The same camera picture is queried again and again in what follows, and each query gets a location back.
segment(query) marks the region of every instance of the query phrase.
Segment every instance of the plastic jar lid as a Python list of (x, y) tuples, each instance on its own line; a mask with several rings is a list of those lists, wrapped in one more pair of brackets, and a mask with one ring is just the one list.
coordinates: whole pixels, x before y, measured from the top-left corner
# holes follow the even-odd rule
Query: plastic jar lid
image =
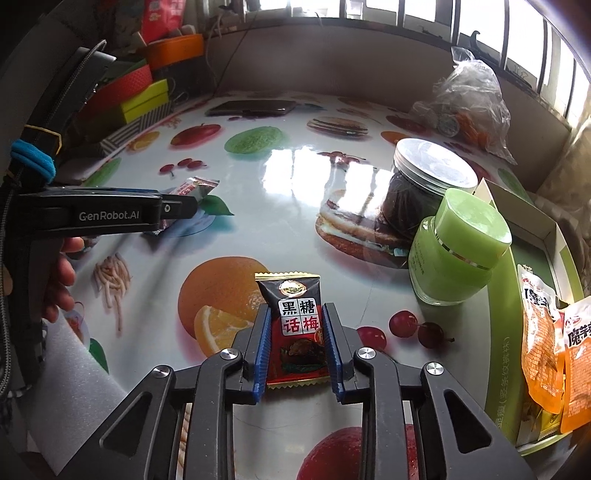
[(446, 250), (487, 270), (511, 246), (511, 231), (503, 216), (484, 200), (458, 189), (445, 193), (434, 228)]
[(409, 180), (443, 196), (447, 189), (472, 193), (478, 185), (474, 170), (441, 145), (418, 138), (403, 138), (396, 145), (394, 165)]

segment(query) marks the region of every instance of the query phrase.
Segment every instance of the blue gripper pad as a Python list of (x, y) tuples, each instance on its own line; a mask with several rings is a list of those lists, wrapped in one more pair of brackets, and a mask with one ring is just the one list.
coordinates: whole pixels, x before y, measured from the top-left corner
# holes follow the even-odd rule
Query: blue gripper pad
[(259, 403), (262, 395), (265, 392), (267, 384), (267, 369), (269, 368), (269, 356), (271, 354), (271, 309), (267, 309), (265, 315), (265, 323), (262, 327), (261, 342), (256, 352), (255, 366), (254, 366), (254, 386), (252, 388), (252, 395), (255, 401)]
[(342, 401), (345, 394), (343, 386), (343, 364), (340, 360), (339, 351), (336, 347), (335, 333), (329, 319), (326, 305), (322, 307), (322, 329), (324, 330), (324, 351), (326, 353), (326, 364), (330, 374), (330, 385), (336, 395), (337, 401)]

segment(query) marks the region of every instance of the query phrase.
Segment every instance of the window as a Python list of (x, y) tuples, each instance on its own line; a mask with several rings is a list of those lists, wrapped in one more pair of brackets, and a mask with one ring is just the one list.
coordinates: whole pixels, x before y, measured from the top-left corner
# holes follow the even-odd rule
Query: window
[[(340, 0), (259, 1), (261, 9), (275, 10), (273, 15), (276, 17), (340, 15)], [(541, 95), (547, 105), (565, 116), (570, 125), (575, 126), (579, 122), (587, 99), (589, 82), (581, 67), (575, 63), (568, 45), (528, 0), (461, 0), (459, 28), (453, 18), (456, 0), (404, 0), (404, 19), (398, 15), (401, 1), (345, 0), (345, 15), (356, 20), (402, 25), (408, 30), (430, 35), (432, 38), (438, 37), (445, 42), (451, 42), (452, 34), (461, 33), (457, 44), (468, 48), (471, 46), (470, 37), (477, 31), (478, 48), (483, 53), (484, 61), (497, 67), (501, 52), (506, 50), (505, 79), (521, 89), (527, 89), (529, 85), (531, 90)], [(505, 38), (506, 13), (509, 19), (508, 38)], [(458, 28), (459, 32), (452, 32), (453, 28)], [(540, 80), (544, 60), (544, 78)]]
[(362, 5), (362, 1), (347, 0), (347, 18), (361, 20)]
[(482, 50), (499, 58), (503, 48), (505, 25), (504, 0), (468, 0), (462, 2), (460, 9), (460, 32), (470, 37), (478, 30), (478, 41)]
[(339, 0), (291, 0), (294, 9), (301, 8), (304, 13), (318, 14), (320, 17), (338, 17)]
[(576, 127), (579, 124), (585, 102), (587, 101), (587, 92), (589, 91), (589, 81), (585, 76), (583, 69), (577, 65), (577, 72), (574, 77), (573, 99), (570, 103), (570, 110), (567, 120), (569, 124)]
[(274, 10), (287, 7), (287, 0), (261, 0), (261, 10)]
[(398, 0), (366, 0), (365, 5), (379, 10), (398, 11)]
[(406, 0), (404, 14), (435, 22), (436, 0)]
[(566, 105), (569, 102), (570, 88), (573, 84), (573, 62), (574, 57), (568, 45), (560, 39), (560, 64), (558, 67), (558, 84), (556, 86), (556, 99), (554, 108), (561, 115), (564, 115)]
[(520, 70), (525, 69), (535, 77), (533, 88), (540, 76), (543, 54), (544, 19), (526, 0), (509, 0), (507, 57), (517, 64), (517, 75), (523, 78), (524, 72)]

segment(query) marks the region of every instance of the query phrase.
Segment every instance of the candy wrapper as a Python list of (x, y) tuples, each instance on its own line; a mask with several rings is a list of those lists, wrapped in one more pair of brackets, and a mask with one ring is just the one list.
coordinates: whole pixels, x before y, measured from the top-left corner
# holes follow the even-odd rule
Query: candy wrapper
[(591, 297), (564, 310), (566, 393), (561, 433), (591, 421)]
[[(181, 186), (176, 187), (172, 192), (169, 192), (170, 195), (192, 195), (197, 199), (198, 202), (201, 202), (205, 198), (209, 192), (211, 192), (215, 187), (219, 185), (219, 180), (206, 180), (200, 179), (199, 177), (191, 177), (183, 182)], [(161, 220), (160, 221), (160, 229), (154, 232), (148, 232), (152, 235), (159, 235), (164, 230), (166, 230), (169, 226), (171, 226), (175, 219), (169, 220)]]
[(255, 280), (271, 308), (271, 355), (267, 386), (292, 387), (327, 381), (320, 276), (257, 273)]
[(521, 368), (530, 397), (549, 413), (563, 406), (564, 339), (552, 288), (528, 267), (517, 265), (523, 302)]

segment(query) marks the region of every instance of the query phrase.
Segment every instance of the metal screw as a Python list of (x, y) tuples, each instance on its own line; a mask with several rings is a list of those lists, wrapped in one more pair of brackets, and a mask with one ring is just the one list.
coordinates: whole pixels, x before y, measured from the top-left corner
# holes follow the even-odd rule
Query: metal screw
[(437, 362), (429, 362), (426, 368), (431, 375), (441, 375), (443, 373), (443, 366)]
[(370, 358), (375, 357), (375, 350), (368, 346), (363, 346), (357, 350), (357, 355), (359, 355), (364, 360), (369, 360)]
[(238, 355), (240, 355), (240, 352), (235, 348), (225, 348), (220, 352), (220, 356), (224, 360), (234, 360)]
[(152, 375), (156, 378), (164, 378), (170, 375), (170, 367), (159, 365), (152, 370)]

